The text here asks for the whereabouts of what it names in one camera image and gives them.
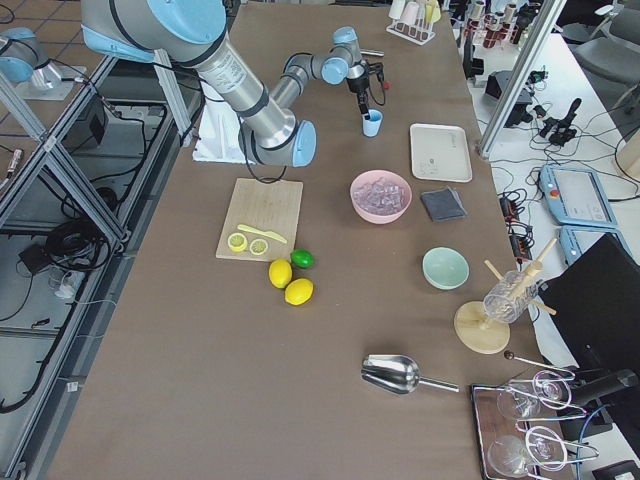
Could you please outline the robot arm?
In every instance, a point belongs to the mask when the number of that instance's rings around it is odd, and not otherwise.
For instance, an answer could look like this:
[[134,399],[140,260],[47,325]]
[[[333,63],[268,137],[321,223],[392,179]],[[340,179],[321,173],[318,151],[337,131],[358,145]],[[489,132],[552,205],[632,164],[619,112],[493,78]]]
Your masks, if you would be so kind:
[[364,59],[350,26],[335,31],[328,54],[291,56],[270,91],[230,43],[220,1],[84,1],[81,15],[84,42],[97,53],[150,63],[163,50],[176,65],[195,70],[241,120],[241,148],[259,164],[304,167],[313,160],[315,126],[290,109],[310,80],[347,83],[368,117],[370,77],[384,78],[382,63]]

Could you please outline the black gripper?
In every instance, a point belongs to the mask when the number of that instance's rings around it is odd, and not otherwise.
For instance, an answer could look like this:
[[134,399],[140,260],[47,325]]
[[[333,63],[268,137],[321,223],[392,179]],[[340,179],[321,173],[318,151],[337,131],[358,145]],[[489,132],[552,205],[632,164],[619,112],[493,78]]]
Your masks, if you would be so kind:
[[369,63],[367,60],[361,60],[352,69],[349,70],[347,76],[347,84],[351,93],[357,96],[357,103],[360,114],[368,117],[368,90],[370,89],[370,76],[375,75],[379,82],[383,95],[390,88],[390,84],[385,80],[384,65],[382,62]]

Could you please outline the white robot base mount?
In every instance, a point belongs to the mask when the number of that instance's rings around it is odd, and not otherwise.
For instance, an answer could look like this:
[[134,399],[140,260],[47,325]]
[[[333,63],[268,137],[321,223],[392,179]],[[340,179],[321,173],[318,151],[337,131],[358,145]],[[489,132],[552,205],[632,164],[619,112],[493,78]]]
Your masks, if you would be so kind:
[[196,162],[240,164],[246,156],[239,141],[236,113],[222,101],[207,100],[192,158]]

